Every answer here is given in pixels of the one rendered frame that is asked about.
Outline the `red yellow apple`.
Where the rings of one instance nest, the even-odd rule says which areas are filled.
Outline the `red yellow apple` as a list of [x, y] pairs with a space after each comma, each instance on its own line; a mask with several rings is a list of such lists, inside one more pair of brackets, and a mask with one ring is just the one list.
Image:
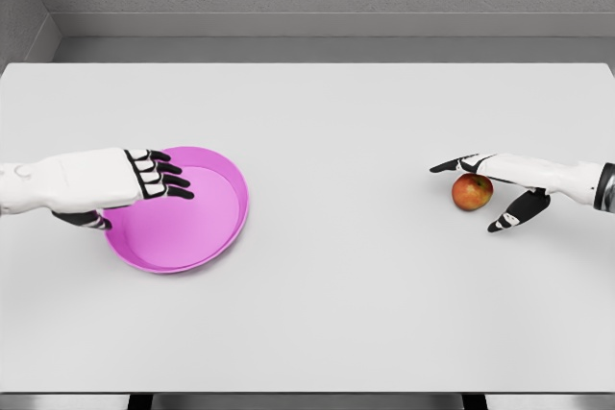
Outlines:
[[485, 206], [492, 198], [493, 183], [486, 176], [466, 173], [452, 186], [452, 199], [461, 210], [474, 211]]

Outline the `pink round plate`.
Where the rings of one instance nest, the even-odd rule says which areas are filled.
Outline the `pink round plate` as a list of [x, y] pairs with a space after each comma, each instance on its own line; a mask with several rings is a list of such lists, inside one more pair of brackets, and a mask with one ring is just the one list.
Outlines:
[[164, 150], [183, 170], [194, 198], [163, 197], [106, 209], [107, 240], [139, 270], [173, 274], [205, 264], [231, 246], [249, 210], [247, 182], [228, 158], [202, 147]]

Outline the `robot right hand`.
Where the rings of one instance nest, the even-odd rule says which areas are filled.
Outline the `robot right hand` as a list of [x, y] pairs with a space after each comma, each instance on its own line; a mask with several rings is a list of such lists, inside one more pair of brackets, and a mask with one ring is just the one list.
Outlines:
[[472, 154], [437, 164], [431, 173], [463, 171], [492, 181], [512, 183], [527, 189], [513, 201], [487, 231], [499, 232], [520, 226], [543, 212], [551, 203], [554, 166], [546, 160], [511, 154]]

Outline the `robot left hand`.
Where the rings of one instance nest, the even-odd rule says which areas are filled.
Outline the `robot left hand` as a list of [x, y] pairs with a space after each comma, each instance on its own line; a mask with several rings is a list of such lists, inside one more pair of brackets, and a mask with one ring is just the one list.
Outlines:
[[71, 225], [109, 230], [102, 213], [143, 200], [192, 200], [190, 181], [171, 156], [149, 149], [106, 148], [48, 157], [43, 168], [43, 205]]

